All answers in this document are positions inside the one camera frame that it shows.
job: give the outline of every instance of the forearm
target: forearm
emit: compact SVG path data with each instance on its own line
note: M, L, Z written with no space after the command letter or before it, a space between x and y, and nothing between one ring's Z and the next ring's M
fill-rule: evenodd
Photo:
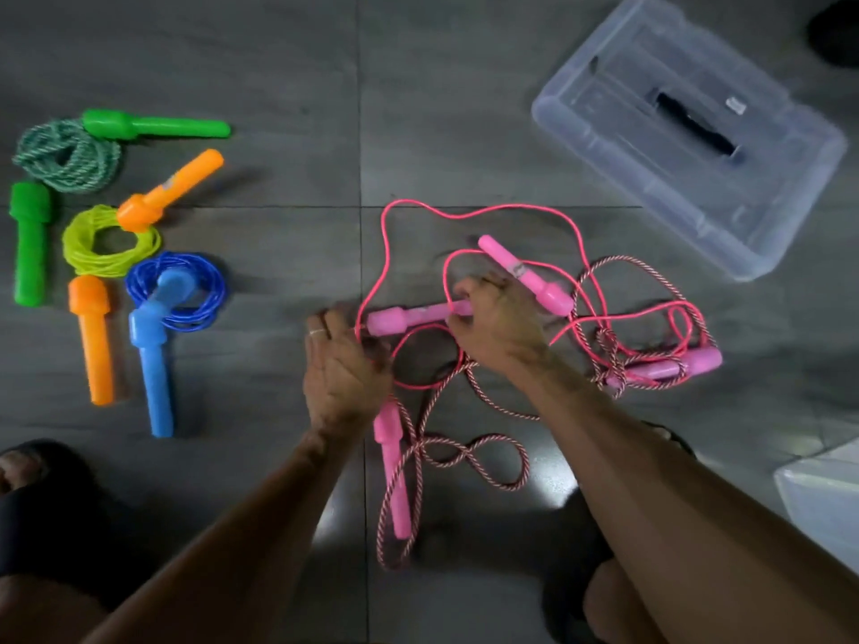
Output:
M266 640L362 431L309 430L283 468L204 531L86 643Z
M670 641L853 641L856 578L556 357L510 373Z

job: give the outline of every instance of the tangled pink cord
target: tangled pink cord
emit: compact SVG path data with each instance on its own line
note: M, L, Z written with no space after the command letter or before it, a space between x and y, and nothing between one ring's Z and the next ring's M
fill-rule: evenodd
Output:
M553 345L555 342L557 342L558 339L561 338L561 336L569 332L574 338L574 340L579 344L579 346L590 358L594 366L594 374L591 376L590 379L598 387L602 388L606 384L606 380L609 376L613 376L617 379L618 388L614 393L614 396L616 398L621 393L623 393L628 386L644 390L663 390L669 389L672 386L676 386L678 384L682 384L686 379L688 379L689 376L686 371L686 365L680 357L682 357L682 355L685 354L685 352L689 349L690 343L693 341L693 337L695 336L696 330L697 345L699 347L715 345L713 337L712 335L710 335L710 331L707 330L707 325L704 323L703 315L701 314L700 310L698 310L697 307L695 307L691 302L689 302L683 296L683 294L680 293L680 291L676 287L674 287L673 284L669 282L662 274L650 267L648 264L628 255L613 255L608 258L599 259L594 263L589 263L587 259L587 254L585 252L585 245L584 240L582 238L582 233L579 231L579 228L575 225L574 221L570 219L570 217L564 215L564 213L560 212L559 210L555 210L554 208L546 208L539 205L506 203L504 205L495 205L490 206L488 208L480 208L478 210L468 212L464 215L451 215L447 212L439 210L438 208L433 208L432 206L429 206L425 203L421 203L420 201L414 201L412 199L398 199L396 201L392 201L382 210L380 223L381 237L385 245L385 265L382 267L381 274L379 274L379 277L376 280L375 284L372 286L370 292L367 294L366 298L364 298L363 302L358 308L358 315L355 324L355 335L358 338L361 337L361 319L363 317L363 314L365 313L367 306L370 304L373 297L379 291L379 287L381 287L382 283L385 281L387 273L391 268L391 243L387 236L387 227L385 221L387 218L387 214L398 205L419 206L421 208L429 210L432 213L435 213L438 216L442 216L445 219L452 220L470 219L471 217L484 215L488 212L495 212L496 210L517 208L547 212L554 216L558 216L559 218L566 221L567 224L569 224L570 227L573 229L575 237L578 241L579 253L582 256L582 262L584 265L584 270L581 272L581 274L579 274L577 278L574 278L572 275L570 275L563 269L560 269L559 267L554 266L552 264L534 262L529 260L524 260L524 263L530 266L536 266L541 267L543 269L552 270L555 273L563 276L572 284L572 298L575 301L576 309L574 309L573 313L570 314L567 324L565 324L564 327L556 335L554 335L552 341L550 341L549 344ZM447 256L444 261L444 267L442 269L442 287L444 289L444 296L447 299L447 303L451 306L451 311L453 311L454 301L451 297L450 289L447 285L447 270L449 269L450 263L454 260L454 258L460 255L465 255L467 253L483 254L481 250L460 249L455 250L453 253ZM658 280L668 291L670 291L671 295L673 296L673 300L661 302L657 305L653 305L651 307L648 307L647 309L641 310L640 312L609 314L606 297L602 291L602 287L596 280L595 271L599 267L612 262L628 262L635 264L640 269L649 273L655 280ZM597 299L600 304L600 312L597 312L594 303L588 297L587 292L583 288L583 284L586 280L589 280L591 285L594 287ZM577 312L578 301L580 299L585 303L585 306L587 307L587 310L589 312L584 316L580 316ZM673 334L678 339L678 344L669 350L651 350L648 352L641 352L635 350L620 343L620 341L617 339L617 335L615 335L614 331L612 330L613 321L629 318L639 318L647 314L663 311L667 315L668 324L670 325ZM679 319L682 319L681 325L678 324ZM585 323L596 323L596 331L591 339L588 339L587 335L584 332L583 324ZM417 334L421 330L444 330L450 333L450 330L447 328L447 326L442 323L418 325L403 335L403 337L397 343L396 347L393 349L392 357L395 358L397 356L397 354L402 350L403 345L409 339L410 336ZM638 376L626 370L626 367L633 363L648 363L662 360L671 360L675 362L680 368L680 373L674 378L656 381L650 378ZM483 390L480 388L477 379L474 377L474 368L477 366L478 363L474 360L469 359L465 352L462 350L462 348L457 346L456 366L454 370L451 371L448 375L446 375L443 379L425 385L410 385L399 381L394 382L396 386L399 386L403 389L431 390L432 392L429 397L429 401L426 403L423 411L418 417L417 425L412 422L412 418L409 416L409 413L403 406L402 402L398 398L394 398L398 406L400 407L400 418L405 424L406 432L408 435L406 437L407 446L405 452L403 452L403 455L400 458L400 462L393 472L392 478L388 481L387 488L385 490L385 496L382 498L381 503L379 525L376 530L376 557L378 558L379 563L383 568L395 568L401 565L412 552L412 548L414 547L415 539L417 537L418 525L420 524L421 508L424 498L424 462L433 465L436 468L449 468L454 465L457 465L458 463L461 463L462 461L467 461L468 464L471 465L478 472L478 474L482 476L490 485L497 487L500 490L518 490L527 483L528 474L530 472L530 464L528 462L527 452L525 451L525 447L519 441L511 438L510 436L507 436L502 433L487 433L483 436L479 436L478 438L467 444L462 444L457 441L454 441L453 439L447 438L446 436L428 436L426 434L427 422L430 418L430 412L435 406L435 403L438 401L438 398L441 396L442 392L450 383L450 381L460 373L464 373L466 375L469 385L471 385L472 389L474 389L474 392L477 394L477 396L493 409L500 411L506 415L522 418L525 420L540 420L536 415L523 414L519 413L518 411L510 411L507 409L503 409L502 407L499 407L497 404L492 402L492 400L487 397ZM479 447L491 442L510 443L513 447L516 448L516 451L519 453L519 456L521 458L521 469L519 472L519 476L517 476L510 483L501 483L494 479L492 476L490 476L474 454ZM457 453L449 458L436 459L428 454L428 445L450 445L457 450ZM405 542L405 545L400 552L398 560L392 565L389 565L385 558L384 544L385 525L387 522L387 516L390 513L391 509L391 496L393 493L393 489L397 484L397 481L404 473L405 466L411 459L414 459L415 463L415 495L414 502L412 505L412 535Z

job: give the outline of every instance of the coiled yellow cord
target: coiled yellow cord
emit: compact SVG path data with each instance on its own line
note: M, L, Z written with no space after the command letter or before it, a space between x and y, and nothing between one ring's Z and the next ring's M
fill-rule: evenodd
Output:
M102 278L121 278L141 260L154 255L161 247L161 236L150 227L145 233L135 233L134 248L110 255L93 253L95 234L105 228L119 227L116 208L97 205L81 212L63 231L63 257L77 275L98 275Z

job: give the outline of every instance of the person's left arm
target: person's left arm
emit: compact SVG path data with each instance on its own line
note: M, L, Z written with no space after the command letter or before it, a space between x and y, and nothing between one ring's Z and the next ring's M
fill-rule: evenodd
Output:
M307 320L311 428L285 465L105 619L85 644L262 642L301 573L319 516L392 389L344 317Z

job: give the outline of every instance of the transparent plastic lid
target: transparent plastic lid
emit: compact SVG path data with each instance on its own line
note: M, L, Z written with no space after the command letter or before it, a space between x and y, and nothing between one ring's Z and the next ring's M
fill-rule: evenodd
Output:
M664 0L623 0L532 115L735 280L776 267L847 149Z

